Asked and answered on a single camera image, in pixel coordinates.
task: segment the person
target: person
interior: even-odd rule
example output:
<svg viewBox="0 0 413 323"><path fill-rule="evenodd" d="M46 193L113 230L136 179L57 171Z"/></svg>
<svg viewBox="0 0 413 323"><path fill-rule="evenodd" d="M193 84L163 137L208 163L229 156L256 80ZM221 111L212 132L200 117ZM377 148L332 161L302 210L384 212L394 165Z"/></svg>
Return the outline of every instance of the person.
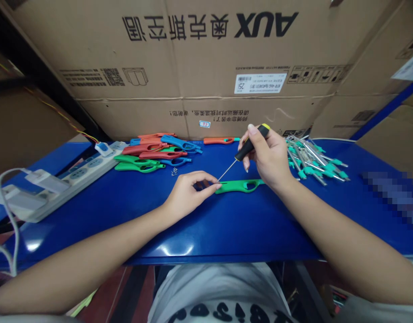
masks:
<svg viewBox="0 0 413 323"><path fill-rule="evenodd" d="M256 162L263 181L358 294L370 302L413 305L413 264L296 181L283 137L270 130L263 138L249 125L239 149L248 137L255 149L244 158L245 169L250 160ZM193 185L199 183L205 188L197 191ZM180 175L162 206L80 241L0 287L0 319L14 315L4 322L72 320L51 315L64 314L78 304L154 236L189 215L220 186L203 171ZM29 314L47 316L39 320ZM265 323L293 319L272 271L262 263L245 263L176 266L161 284L148 320Z"/></svg>

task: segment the white t-shirt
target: white t-shirt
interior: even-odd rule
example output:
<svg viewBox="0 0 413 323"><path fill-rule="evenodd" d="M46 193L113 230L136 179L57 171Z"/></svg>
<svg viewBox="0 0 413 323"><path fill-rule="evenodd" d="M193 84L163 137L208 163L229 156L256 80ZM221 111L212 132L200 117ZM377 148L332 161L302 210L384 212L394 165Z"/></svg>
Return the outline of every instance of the white t-shirt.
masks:
<svg viewBox="0 0 413 323"><path fill-rule="evenodd" d="M173 268L157 291L148 323L295 322L271 269L262 263Z"/></svg>

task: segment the aux logo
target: aux logo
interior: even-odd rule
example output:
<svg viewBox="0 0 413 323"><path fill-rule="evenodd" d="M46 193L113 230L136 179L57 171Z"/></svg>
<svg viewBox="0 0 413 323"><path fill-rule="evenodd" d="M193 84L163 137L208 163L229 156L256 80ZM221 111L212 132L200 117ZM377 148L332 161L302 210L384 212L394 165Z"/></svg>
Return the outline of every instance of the aux logo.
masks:
<svg viewBox="0 0 413 323"><path fill-rule="evenodd" d="M259 34L260 22L263 18L267 19L264 37L270 36L270 33L272 31L272 25L274 24L274 19L277 37L283 37L286 34L287 30L290 28L291 24L296 19L298 14L299 13L296 12L292 16L283 16L282 13L276 13L274 17L273 13L264 11L262 13L258 13L257 15L255 13L251 13L247 18L245 18L245 15L243 13L237 13L236 16L238 17L241 28L236 33L235 38L239 38L242 34L247 38L257 37L257 35ZM254 19L252 31L250 31L249 24L254 17L256 18Z"/></svg>

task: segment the charger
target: charger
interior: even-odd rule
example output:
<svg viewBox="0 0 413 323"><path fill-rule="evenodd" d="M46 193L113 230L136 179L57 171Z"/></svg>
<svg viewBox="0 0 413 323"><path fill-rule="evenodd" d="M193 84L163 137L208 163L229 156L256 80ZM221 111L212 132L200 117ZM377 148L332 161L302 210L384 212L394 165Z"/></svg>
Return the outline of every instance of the charger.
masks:
<svg viewBox="0 0 413 323"><path fill-rule="evenodd" d="M6 201L11 207L36 211L37 209L39 209L47 203L46 199L39 196L35 196L27 191L24 191L16 187L15 185L5 186L4 188L2 188L2 193L4 194ZM0 204L4 205L1 194Z"/></svg>
<svg viewBox="0 0 413 323"><path fill-rule="evenodd" d="M44 170L30 172L26 177L30 183L47 189L53 193L61 194L70 187L70 184L52 176Z"/></svg>
<svg viewBox="0 0 413 323"><path fill-rule="evenodd" d="M110 155L113 153L113 150L108 146L107 143L104 142L99 142L94 146L94 148L102 155L103 157L106 157L107 155Z"/></svg>

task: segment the white power cord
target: white power cord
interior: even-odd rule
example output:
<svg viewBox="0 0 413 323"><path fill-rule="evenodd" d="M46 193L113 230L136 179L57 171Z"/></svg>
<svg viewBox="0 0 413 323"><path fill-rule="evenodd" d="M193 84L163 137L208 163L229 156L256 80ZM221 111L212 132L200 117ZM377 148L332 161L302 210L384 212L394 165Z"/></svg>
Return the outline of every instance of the white power cord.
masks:
<svg viewBox="0 0 413 323"><path fill-rule="evenodd" d="M0 252L2 254L4 254L4 256L6 257L6 260L9 263L9 271L10 271L10 275L13 277L13 259L12 259L12 255L10 254L10 252L3 246L0 245Z"/></svg>
<svg viewBox="0 0 413 323"><path fill-rule="evenodd" d="M356 142L355 140L351 139L341 139L341 138L310 138L311 140L339 140L339 141L348 141L348 142Z"/></svg>
<svg viewBox="0 0 413 323"><path fill-rule="evenodd" d="M1 196L1 199L3 201L3 206L4 206L4 209L6 211L6 214L9 217L10 223L12 224L13 231L15 233L15 247L13 249L13 258L11 258L11 255L10 255L9 251L7 251L7 249L4 248L1 245L0 245L0 252L4 254L4 256L6 257L6 259L9 262L10 274L12 275L12 277L15 277L17 275L17 258L18 258L18 249L19 249L19 229L18 229L17 222L15 221L15 217L12 214L12 211L9 208L8 201L6 200L6 196L5 196L5 194L3 192L3 189L2 189L2 186L1 186L1 182L3 181L3 177L5 177L10 172L13 172L13 171L16 171L16 170L20 170L20 171L22 171L26 174L31 173L30 170L27 170L25 168L12 168L12 169L7 170L7 171L0 174L0 196Z"/></svg>

